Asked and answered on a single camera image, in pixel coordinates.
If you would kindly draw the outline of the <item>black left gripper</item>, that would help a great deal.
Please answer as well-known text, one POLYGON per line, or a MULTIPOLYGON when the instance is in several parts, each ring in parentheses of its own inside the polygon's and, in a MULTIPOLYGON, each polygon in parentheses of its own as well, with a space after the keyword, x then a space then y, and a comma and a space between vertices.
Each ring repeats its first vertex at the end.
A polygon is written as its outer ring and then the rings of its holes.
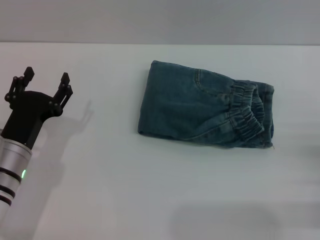
POLYGON ((70 77, 64 72, 58 90, 53 97, 37 91, 25 91, 35 73, 28 66, 23 76, 14 76, 4 99, 12 109, 1 136, 16 141, 30 150, 33 148, 43 123, 52 117, 59 117, 73 94, 70 77))

